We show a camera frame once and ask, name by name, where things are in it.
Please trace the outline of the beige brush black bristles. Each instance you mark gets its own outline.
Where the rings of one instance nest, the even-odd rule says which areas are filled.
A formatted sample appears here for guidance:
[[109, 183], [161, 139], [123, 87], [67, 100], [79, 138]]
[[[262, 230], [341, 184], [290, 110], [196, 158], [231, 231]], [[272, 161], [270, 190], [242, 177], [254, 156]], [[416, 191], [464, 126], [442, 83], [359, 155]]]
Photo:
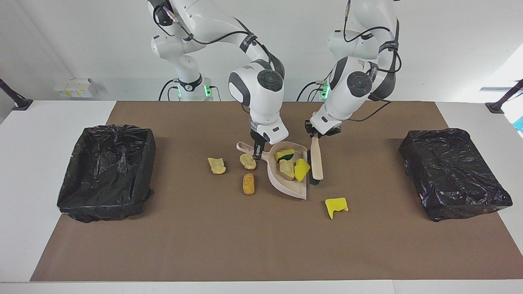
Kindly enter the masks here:
[[318, 185], [323, 179], [323, 166], [321, 148], [319, 144], [319, 138], [314, 135], [310, 135], [311, 145], [308, 151], [308, 160], [311, 166], [309, 182], [312, 185]]

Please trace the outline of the beige orange striped foam chunk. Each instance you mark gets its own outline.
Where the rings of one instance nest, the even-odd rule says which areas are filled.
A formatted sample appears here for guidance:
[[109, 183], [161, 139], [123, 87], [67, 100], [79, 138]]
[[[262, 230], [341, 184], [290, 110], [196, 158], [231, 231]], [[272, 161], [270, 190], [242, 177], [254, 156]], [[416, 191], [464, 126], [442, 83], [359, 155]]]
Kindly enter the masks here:
[[282, 159], [278, 162], [279, 172], [286, 180], [295, 179], [295, 164], [293, 160]]

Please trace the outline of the beige plastic dustpan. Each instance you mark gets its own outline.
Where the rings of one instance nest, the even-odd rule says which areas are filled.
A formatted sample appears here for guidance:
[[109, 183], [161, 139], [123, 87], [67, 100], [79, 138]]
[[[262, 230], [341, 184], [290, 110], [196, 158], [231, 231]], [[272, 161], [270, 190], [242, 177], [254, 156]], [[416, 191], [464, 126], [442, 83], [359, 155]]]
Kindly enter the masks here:
[[281, 141], [276, 143], [270, 148], [268, 152], [263, 152], [261, 159], [267, 163], [268, 178], [274, 188], [288, 196], [306, 200], [306, 180], [287, 180], [279, 171], [279, 164], [276, 160], [276, 154], [288, 149], [294, 150], [294, 156], [292, 158], [294, 162], [297, 159], [303, 159], [305, 161], [308, 159], [308, 151], [305, 146], [289, 141]]

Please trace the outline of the notched yellow sponge piece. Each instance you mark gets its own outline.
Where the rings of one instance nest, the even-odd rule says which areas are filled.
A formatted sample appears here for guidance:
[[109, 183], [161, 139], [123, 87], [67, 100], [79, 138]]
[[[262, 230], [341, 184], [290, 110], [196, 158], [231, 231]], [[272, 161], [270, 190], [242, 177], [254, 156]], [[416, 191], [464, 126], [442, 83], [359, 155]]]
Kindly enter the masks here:
[[348, 212], [348, 203], [345, 197], [341, 198], [329, 198], [324, 201], [329, 219], [334, 219], [335, 212]]

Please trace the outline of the black bag lined bin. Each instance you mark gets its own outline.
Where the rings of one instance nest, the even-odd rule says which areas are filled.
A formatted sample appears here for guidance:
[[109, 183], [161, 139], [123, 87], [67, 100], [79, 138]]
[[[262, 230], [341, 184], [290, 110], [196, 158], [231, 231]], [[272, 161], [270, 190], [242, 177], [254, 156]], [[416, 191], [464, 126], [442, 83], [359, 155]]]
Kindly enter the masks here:
[[513, 205], [463, 129], [411, 130], [398, 152], [422, 208], [433, 222], [469, 219]]
[[58, 210], [84, 223], [142, 214], [152, 194], [155, 154], [156, 142], [149, 128], [85, 128], [69, 159]]

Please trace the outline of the pale greenish foam chunk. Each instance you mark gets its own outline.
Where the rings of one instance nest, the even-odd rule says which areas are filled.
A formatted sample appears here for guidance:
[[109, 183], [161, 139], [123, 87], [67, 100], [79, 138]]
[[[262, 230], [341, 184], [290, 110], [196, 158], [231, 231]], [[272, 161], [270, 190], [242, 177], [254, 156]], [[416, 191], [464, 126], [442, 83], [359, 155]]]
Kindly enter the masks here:
[[226, 167], [223, 158], [207, 158], [211, 168], [211, 172], [215, 175], [221, 175], [226, 172]]

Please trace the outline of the brown table mat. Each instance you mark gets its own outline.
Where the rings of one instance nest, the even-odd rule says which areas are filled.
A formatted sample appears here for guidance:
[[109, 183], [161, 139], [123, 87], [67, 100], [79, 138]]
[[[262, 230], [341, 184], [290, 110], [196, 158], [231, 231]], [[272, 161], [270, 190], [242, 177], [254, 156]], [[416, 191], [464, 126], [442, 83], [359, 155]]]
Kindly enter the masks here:
[[[156, 141], [142, 214], [82, 223], [61, 216], [31, 281], [522, 279], [523, 255], [496, 213], [430, 221], [398, 151], [409, 130], [447, 128], [431, 102], [395, 102], [322, 138], [324, 180], [306, 200], [270, 184], [242, 190], [235, 102], [117, 102], [109, 124]], [[215, 175], [207, 158], [223, 158]], [[325, 199], [348, 212], [329, 219]]]

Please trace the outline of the white power outlet box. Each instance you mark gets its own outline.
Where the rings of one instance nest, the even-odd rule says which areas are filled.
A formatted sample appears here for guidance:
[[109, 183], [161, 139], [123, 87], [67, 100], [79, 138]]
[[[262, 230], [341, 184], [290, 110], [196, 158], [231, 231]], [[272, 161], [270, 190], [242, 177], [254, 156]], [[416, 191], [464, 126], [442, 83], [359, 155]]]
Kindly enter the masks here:
[[97, 88], [90, 78], [73, 78], [56, 84], [54, 93], [60, 98], [94, 98]]

